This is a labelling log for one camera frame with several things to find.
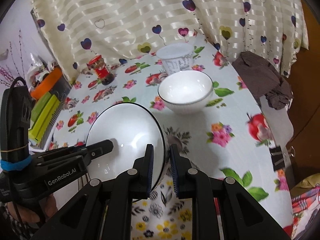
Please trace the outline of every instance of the glass jar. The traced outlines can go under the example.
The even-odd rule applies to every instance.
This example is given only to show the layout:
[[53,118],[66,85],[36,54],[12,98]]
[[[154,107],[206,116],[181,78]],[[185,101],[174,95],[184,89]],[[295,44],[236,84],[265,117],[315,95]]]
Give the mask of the glass jar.
[[102,55],[97,55],[88,63],[88,68],[93,69],[97,74],[98,78],[101,80],[103,85],[109,85],[113,80],[115,80],[115,76],[110,72]]

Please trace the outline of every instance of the brown cloth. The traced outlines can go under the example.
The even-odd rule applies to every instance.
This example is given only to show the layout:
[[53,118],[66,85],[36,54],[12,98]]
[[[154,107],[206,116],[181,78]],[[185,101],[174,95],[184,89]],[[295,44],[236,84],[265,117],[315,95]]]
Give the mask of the brown cloth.
[[259,106],[263,95],[276,110],[284,108],[293,98],[289,83],[263,57],[250,51],[242,52],[232,65]]

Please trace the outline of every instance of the curtain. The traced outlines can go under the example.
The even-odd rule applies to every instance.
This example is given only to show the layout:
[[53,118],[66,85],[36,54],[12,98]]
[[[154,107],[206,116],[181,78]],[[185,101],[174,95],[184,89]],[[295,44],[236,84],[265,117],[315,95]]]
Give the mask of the curtain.
[[154,53],[199,32],[230,61],[242,51],[284,76],[308,47],[301,0],[32,0],[37,23],[66,77],[95,54],[107,64]]

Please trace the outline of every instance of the orange container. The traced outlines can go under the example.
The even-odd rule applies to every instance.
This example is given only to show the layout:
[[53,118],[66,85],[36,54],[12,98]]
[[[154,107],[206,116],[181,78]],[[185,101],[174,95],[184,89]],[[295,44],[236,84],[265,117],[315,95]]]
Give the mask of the orange container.
[[31,92],[31,96],[35,99],[40,99],[46,92],[49,92],[58,79],[62,76],[62,71],[59,67],[45,77],[45,79]]

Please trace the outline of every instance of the red jar lid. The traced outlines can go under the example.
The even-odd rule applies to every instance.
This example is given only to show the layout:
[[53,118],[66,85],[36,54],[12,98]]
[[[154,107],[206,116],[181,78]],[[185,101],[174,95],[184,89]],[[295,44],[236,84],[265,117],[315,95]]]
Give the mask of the red jar lid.
[[102,58],[101,55],[97,55],[92,60],[90,60],[88,64],[91,65],[91,64],[95,63],[96,61],[98,61],[101,58]]

